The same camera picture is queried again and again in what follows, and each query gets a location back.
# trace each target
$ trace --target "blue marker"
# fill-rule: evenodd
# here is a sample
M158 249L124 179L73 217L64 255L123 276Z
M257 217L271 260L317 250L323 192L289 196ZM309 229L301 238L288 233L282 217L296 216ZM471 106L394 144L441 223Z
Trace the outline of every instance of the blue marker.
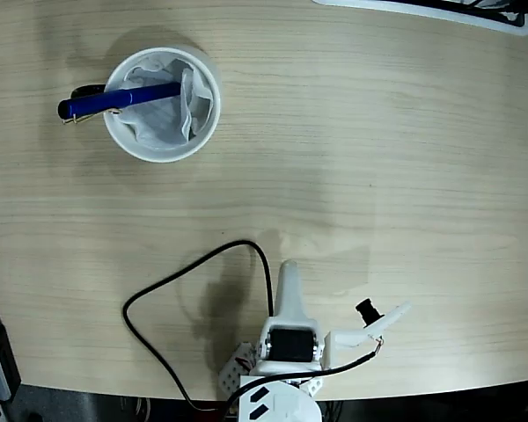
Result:
M59 103L57 112L61 119L73 120L96 113L103 113L113 108L122 109L156 99L176 97L179 94L180 84L177 82L132 88L130 90L101 92L99 94L64 99Z

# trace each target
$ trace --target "wire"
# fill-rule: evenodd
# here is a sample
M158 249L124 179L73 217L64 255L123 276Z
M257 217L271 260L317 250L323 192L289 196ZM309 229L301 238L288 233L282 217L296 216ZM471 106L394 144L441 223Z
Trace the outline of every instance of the wire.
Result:
M336 415L336 418L333 419L334 422L339 422L341 420L342 406L344 405L344 402L340 401L338 403L338 414Z
M342 365L341 367L323 369L321 371L293 372L289 374L269 375L269 376L260 378L258 380L251 381L248 384L243 385L237 391L231 394L231 396L225 402L225 405L223 407L223 414L221 415L221 420L225 421L227 417L227 413L229 412L229 409L237 402L237 400L240 399L240 397L243 394L245 394L247 391L250 391L251 389L254 389L256 387L259 387L260 385L268 384L269 382L274 382L274 381L285 381L285 380L293 380L297 378L308 378L308 377L314 377L314 376L328 376L328 375L335 375L341 372L348 371L355 367L359 367L360 365L366 363L368 360L374 358L379 353L379 349L381 349L382 345L383 345L383 340L379 340L378 346L376 347L375 351L365 354L361 358L358 358L350 363L347 363L346 365Z
M325 416L323 418L325 422L331 422L333 420L332 418L333 408L334 408L333 402L326 402Z
M149 419L150 419L150 399L147 398L147 411L146 411L146 414L144 416L144 422L149 422Z
M214 258L216 255L219 255L220 253L223 253L225 251L228 251L229 249L235 248L237 246L250 246L253 248L259 255L260 260L262 261L262 266L264 267L264 276L266 278L266 293L268 298L268 314L272 317L274 315L274 302L272 299L272 278L270 276L270 266L268 264L268 260L266 259L266 255L264 255L264 251L260 248L259 245L257 245L255 242L251 240L235 240L233 242L229 242L227 244L224 244L222 246L219 246L218 248L214 249L213 251L207 253L206 255L203 255L201 258L198 258L196 261L194 261L189 266L186 266L179 270L178 272L169 275L168 277L162 279L161 281L151 284L150 286L144 288L143 290L139 290L137 293L129 297L125 303L123 304L123 308L121 309L121 314L123 316L123 321L125 322L125 325L129 328L131 333L145 346L149 352L152 353L152 355L158 360L158 362L166 369L166 372L173 378L174 382L176 383L176 386L180 390L181 395L184 397L186 402L195 410L197 411L218 411L219 409L201 409L197 407L190 396L188 395L186 388L184 387L184 384L182 384L182 381L179 379L176 372L174 372L174 369L170 366L170 364L166 361L166 359L160 354L160 352L155 349L155 347L149 343L149 341L143 337L143 335L137 330L137 328L131 323L131 320L129 319L128 311L129 307L138 299L142 298L143 296L149 294L150 292L153 292L154 290L157 290L158 288L161 288L162 286L167 285L168 283L171 283L172 281L175 281L182 277L183 275L186 275L187 273L191 272L198 266L206 263L210 259Z
M251 363L243 358L235 358L235 361L246 371L250 372L250 370L253 368Z

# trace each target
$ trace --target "white cup rim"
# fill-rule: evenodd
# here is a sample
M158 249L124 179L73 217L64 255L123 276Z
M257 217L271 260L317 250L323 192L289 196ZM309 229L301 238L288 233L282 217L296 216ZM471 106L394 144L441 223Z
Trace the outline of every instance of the white cup rim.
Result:
M107 79L106 91L110 90L110 85L119 84L122 75L126 75L141 58L152 53L164 52L183 58L201 71L213 92L213 108L202 132L190 139L185 145L173 149L150 149L139 144L129 126L118 121L112 113L104 113L107 131L114 138L114 141L131 156L150 163L173 163L193 155L213 135L221 115L221 80L217 68L205 53L190 46L152 47L134 53L114 69Z

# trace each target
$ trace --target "wood grain surface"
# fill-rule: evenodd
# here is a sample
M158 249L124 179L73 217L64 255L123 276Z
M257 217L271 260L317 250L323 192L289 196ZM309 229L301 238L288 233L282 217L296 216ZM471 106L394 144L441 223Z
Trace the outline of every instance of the wood grain surface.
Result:
M73 88L176 43L224 81L194 156L143 163L102 119L58 120ZM360 326L364 297L413 303L319 398L528 379L528 37L308 0L0 0L0 312L24 382L179 397L121 305L237 238L274 275L298 261L324 331ZM226 253L131 316L213 399L266 317L260 263Z

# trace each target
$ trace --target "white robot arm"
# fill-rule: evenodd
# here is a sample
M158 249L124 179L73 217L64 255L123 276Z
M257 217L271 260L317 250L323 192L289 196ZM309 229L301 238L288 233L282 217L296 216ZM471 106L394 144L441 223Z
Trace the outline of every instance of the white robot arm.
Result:
M219 374L227 394L262 376L331 369L336 350L360 345L371 338L383 342L384 330L410 308L406 302L380 316L365 300L356 306L366 326L358 330L330 331L323 339L319 324L307 317L297 263L285 261L280 269L275 314L264 323L258 345L241 344ZM239 399L239 422L320 422L320 408L313 396L322 387L321 377L269 382L248 390Z

